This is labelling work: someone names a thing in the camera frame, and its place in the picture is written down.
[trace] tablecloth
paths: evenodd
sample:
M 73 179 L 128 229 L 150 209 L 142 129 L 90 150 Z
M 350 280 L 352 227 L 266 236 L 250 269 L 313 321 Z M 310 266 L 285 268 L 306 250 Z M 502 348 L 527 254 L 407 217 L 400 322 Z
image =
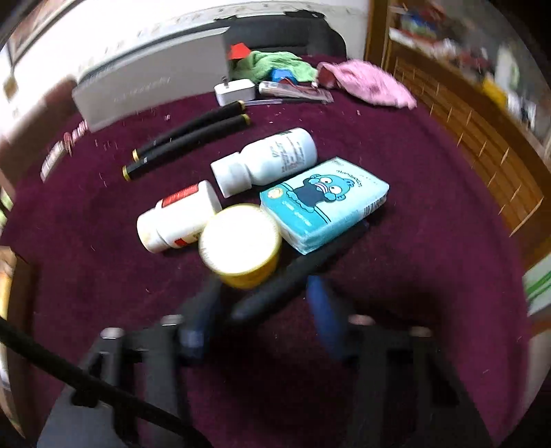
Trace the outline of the tablecloth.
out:
M 368 233 L 328 278 L 360 306 L 382 306 L 433 329 L 491 436 L 503 439 L 522 408 L 528 324 L 520 260 L 498 209 L 424 108 L 376 108 L 333 95 L 328 105 L 250 107 L 250 128 L 135 182 L 121 174 L 132 150 L 216 107 L 214 94 L 85 136 L 44 185 L 34 167 L 18 186 L 1 243 L 39 267 L 35 339 L 77 363 L 103 328 L 139 329 L 171 313 L 207 268 L 195 246 L 148 253 L 138 215 L 187 185 L 215 185 L 211 161 L 303 127 L 319 160 L 340 156 L 390 185 L 387 203 L 368 217 Z M 222 204 L 258 203 L 259 191 Z M 184 376 L 195 425 L 215 447 L 337 446 L 354 386 L 353 373 L 317 341 L 303 295 L 257 329 L 223 338 L 205 365 Z M 44 421 L 63 385 L 35 370 L 32 386 Z

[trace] yellow item on shelf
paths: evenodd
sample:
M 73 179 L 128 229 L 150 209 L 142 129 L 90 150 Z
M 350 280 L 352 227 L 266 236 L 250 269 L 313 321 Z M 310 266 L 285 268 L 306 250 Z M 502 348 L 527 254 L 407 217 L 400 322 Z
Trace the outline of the yellow item on shelf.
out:
M 507 108 L 507 94 L 487 76 L 482 81 L 482 92 L 499 107 Z
M 226 284 L 250 289 L 275 271 L 281 236 L 274 218 L 254 204 L 214 215 L 199 239 L 199 254 Z

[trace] cartoon character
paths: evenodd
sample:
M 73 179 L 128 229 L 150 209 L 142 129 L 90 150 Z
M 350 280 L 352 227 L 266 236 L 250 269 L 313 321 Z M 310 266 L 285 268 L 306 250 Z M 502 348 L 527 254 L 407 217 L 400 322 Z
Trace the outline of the cartoon character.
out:
M 354 181 L 333 174 L 313 174 L 304 179 L 303 185 L 287 191 L 287 195 L 304 210 L 313 213 L 318 202 L 335 202 L 346 199 L 346 193 L 354 186 Z

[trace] cartoon lips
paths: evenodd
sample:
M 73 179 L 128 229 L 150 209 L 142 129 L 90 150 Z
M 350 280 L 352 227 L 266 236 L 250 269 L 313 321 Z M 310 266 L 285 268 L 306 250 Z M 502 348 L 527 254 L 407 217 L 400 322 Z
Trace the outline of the cartoon lips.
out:
M 316 186 L 316 190 L 321 191 L 324 194 L 329 192 L 327 185 L 322 182 L 316 182 L 314 185 Z

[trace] chair backrest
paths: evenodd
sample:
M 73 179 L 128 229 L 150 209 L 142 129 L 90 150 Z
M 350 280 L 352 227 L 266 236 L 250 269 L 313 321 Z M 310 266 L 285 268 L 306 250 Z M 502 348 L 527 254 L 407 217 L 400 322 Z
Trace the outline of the chair backrest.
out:
M 538 262 L 551 234 L 551 173 L 535 139 L 459 70 L 397 42 L 389 46 L 385 69 L 453 135 L 498 203 L 525 267 Z
M 47 145 L 77 111 L 72 97 L 76 85 L 72 78 L 57 83 L 14 129 L 0 138 L 0 185 L 12 200 L 16 183 L 31 165 L 46 157 L 50 149 Z

